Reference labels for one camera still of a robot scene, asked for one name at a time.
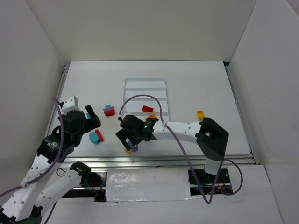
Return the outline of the purple flower lego brick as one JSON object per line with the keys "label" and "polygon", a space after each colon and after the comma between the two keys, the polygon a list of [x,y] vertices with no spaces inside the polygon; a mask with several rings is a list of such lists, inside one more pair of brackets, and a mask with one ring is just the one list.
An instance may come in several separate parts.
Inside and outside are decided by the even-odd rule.
{"label": "purple flower lego brick", "polygon": [[131,151],[133,153],[136,153],[138,151],[138,146],[137,145],[131,145],[130,148],[131,148]]}

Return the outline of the yellow rounded lego brick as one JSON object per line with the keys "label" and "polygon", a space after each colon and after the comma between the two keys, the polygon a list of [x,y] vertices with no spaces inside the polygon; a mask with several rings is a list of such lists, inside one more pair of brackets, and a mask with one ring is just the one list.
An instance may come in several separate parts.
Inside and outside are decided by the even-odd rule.
{"label": "yellow rounded lego brick", "polygon": [[148,119],[156,119],[156,115],[155,114],[151,114],[149,115],[145,120],[148,120]]}

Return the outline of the red curved lego brick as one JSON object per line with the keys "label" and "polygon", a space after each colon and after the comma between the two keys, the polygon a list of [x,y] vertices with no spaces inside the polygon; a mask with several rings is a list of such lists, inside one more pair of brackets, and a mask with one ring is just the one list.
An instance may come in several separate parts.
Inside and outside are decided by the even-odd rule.
{"label": "red curved lego brick", "polygon": [[142,111],[143,111],[143,112],[153,112],[153,111],[154,111],[154,108],[144,105],[144,106],[142,107]]}

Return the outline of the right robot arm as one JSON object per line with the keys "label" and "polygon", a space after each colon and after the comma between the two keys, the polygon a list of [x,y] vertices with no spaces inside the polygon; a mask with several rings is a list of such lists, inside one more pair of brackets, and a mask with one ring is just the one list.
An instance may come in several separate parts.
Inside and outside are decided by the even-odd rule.
{"label": "right robot arm", "polygon": [[212,118],[205,117],[197,122],[167,122],[158,118],[142,121],[128,114],[119,118],[121,130],[116,133],[123,146],[138,145],[142,141],[170,140],[186,141],[199,146],[206,158],[204,171],[216,175],[224,161],[229,133]]}

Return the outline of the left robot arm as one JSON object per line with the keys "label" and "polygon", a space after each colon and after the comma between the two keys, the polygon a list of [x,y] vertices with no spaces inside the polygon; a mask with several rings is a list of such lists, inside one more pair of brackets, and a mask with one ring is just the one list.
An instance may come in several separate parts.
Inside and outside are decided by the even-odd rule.
{"label": "left robot arm", "polygon": [[45,213],[68,191],[78,185],[89,187],[98,175],[82,162],[75,162],[62,176],[46,186],[66,157],[74,151],[85,133],[100,127],[92,107],[85,107],[90,118],[81,110],[59,111],[60,125],[42,140],[37,155],[21,184],[10,190],[12,196],[0,208],[2,224],[39,224]]}

